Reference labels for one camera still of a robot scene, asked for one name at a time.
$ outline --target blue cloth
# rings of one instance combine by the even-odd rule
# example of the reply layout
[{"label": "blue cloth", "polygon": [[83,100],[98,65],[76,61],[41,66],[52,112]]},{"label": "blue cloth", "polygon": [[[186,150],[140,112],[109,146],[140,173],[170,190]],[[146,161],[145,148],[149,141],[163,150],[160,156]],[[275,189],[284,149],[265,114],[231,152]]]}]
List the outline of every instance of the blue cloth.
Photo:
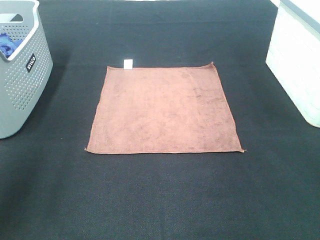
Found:
[{"label": "blue cloth", "polygon": [[17,49],[23,40],[12,41],[11,38],[6,34],[0,34],[0,51],[9,58],[11,54]]}]

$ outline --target black label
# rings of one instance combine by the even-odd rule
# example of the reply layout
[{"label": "black label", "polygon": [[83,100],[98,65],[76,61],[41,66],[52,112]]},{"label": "black label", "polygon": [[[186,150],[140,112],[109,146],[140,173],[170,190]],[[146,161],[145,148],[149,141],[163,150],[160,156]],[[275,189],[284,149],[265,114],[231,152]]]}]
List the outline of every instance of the black label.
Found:
[{"label": "black label", "polygon": [[34,53],[32,53],[32,56],[30,57],[28,63],[25,65],[25,68],[28,71],[28,73],[30,73],[31,69],[35,65],[35,62],[36,62],[36,56]]}]

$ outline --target white tag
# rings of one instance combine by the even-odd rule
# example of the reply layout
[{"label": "white tag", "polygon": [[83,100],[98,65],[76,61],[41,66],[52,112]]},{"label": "white tag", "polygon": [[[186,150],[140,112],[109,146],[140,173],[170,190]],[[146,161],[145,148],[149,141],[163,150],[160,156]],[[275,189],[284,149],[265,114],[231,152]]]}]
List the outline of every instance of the white tag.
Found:
[{"label": "white tag", "polygon": [[132,59],[125,59],[123,61],[123,69],[124,70],[132,70],[134,65],[134,61]]}]

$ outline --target gray plastic basket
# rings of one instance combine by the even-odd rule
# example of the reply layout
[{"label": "gray plastic basket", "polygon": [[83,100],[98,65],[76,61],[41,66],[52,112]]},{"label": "gray plastic basket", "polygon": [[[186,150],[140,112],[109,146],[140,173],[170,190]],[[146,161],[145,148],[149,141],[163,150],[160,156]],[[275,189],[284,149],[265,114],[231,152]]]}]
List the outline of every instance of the gray plastic basket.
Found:
[{"label": "gray plastic basket", "polygon": [[35,107],[53,62],[36,0],[0,0],[0,14],[19,14],[22,21],[0,21],[0,34],[23,40],[6,58],[0,51],[0,139],[16,133]]}]

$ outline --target black carpet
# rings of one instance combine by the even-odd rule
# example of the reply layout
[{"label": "black carpet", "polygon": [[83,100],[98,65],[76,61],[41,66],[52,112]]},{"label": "black carpet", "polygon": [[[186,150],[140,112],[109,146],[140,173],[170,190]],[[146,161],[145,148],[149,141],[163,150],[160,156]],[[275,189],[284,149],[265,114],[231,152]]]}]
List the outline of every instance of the black carpet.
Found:
[{"label": "black carpet", "polygon": [[[315,240],[320,129],[265,64],[269,0],[41,0],[53,59],[0,140],[1,240]],[[245,153],[95,155],[106,66],[216,65]]]}]

